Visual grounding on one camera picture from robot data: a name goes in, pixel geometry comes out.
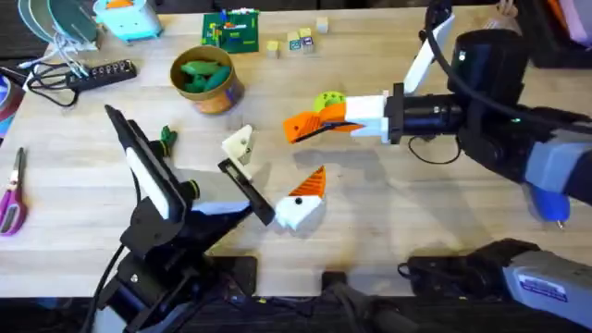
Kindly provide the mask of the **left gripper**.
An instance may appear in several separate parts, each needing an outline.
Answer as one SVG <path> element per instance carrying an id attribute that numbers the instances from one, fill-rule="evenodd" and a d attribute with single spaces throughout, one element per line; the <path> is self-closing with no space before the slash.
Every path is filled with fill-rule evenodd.
<path id="1" fill-rule="evenodd" d="M 296 230 L 320 207 L 325 198 L 327 173 L 320 166 L 274 207 L 252 185 L 246 166 L 253 152 L 253 127 L 245 125 L 222 141 L 229 158 L 220 162 L 218 171 L 178 170 L 182 180 L 194 180 L 199 197 L 191 204 L 186 226 L 189 242 L 202 252 L 236 229 L 250 216 L 269 225 L 275 220 L 283 228 Z"/>

